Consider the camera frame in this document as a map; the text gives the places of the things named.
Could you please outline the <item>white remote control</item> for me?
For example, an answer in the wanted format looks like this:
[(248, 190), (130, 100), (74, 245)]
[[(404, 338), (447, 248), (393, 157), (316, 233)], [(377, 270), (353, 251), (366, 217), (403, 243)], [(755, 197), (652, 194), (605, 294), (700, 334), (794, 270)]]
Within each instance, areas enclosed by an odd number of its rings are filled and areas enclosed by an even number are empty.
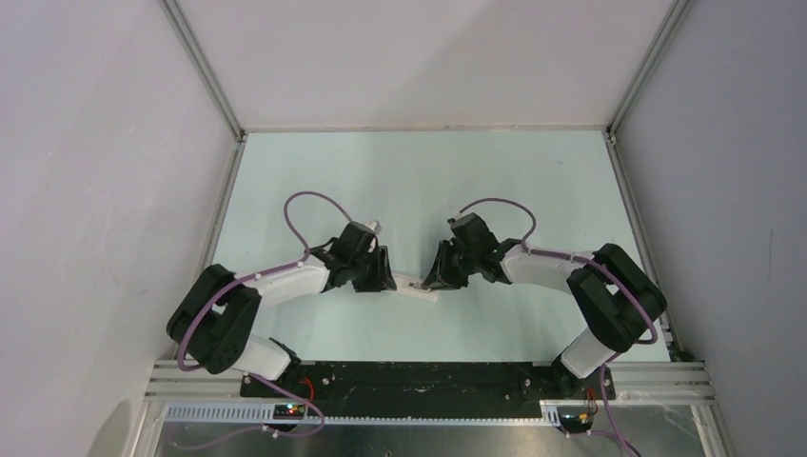
[(392, 277), (396, 285), (393, 293), (410, 299), (431, 303), (436, 303), (438, 301), (438, 292), (424, 288), (423, 283), (419, 278), (407, 276), (399, 272), (394, 272)]

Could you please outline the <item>white battery cover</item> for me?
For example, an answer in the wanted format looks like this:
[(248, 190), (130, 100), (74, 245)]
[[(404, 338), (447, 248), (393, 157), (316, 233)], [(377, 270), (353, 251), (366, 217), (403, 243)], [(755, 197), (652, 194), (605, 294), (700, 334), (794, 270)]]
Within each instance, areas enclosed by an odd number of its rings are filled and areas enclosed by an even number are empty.
[(434, 290), (432, 288), (427, 288), (422, 283), (407, 282), (406, 286), (407, 286), (408, 289), (415, 290), (418, 293), (433, 293), (434, 292)]

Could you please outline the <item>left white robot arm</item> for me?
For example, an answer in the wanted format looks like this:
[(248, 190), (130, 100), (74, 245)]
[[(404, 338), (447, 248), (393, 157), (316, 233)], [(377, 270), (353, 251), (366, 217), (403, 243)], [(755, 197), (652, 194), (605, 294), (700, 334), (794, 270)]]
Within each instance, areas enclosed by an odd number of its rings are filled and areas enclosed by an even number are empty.
[(205, 268), (167, 321), (167, 336), (179, 346), (184, 371), (220, 374), (230, 369), (264, 378), (278, 396), (301, 383), (296, 354), (273, 338), (254, 335), (258, 312), (346, 284), (357, 292), (392, 291), (397, 285), (387, 247), (375, 231), (357, 222), (327, 243), (309, 248), (302, 260), (242, 278), (220, 264)]

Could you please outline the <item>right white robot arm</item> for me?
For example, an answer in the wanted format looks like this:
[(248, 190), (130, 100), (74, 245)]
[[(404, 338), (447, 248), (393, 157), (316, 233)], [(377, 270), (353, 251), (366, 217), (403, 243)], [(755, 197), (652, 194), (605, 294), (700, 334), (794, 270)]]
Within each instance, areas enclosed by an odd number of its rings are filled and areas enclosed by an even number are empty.
[(577, 398), (591, 374), (634, 345), (652, 345), (655, 322), (667, 302), (655, 283), (620, 246), (592, 252), (532, 248), (523, 240), (498, 240), (475, 213), (449, 222), (452, 236), (439, 243), (422, 287), (465, 288), (479, 274), (490, 283), (525, 284), (570, 294), (586, 328), (552, 363), (559, 394)]

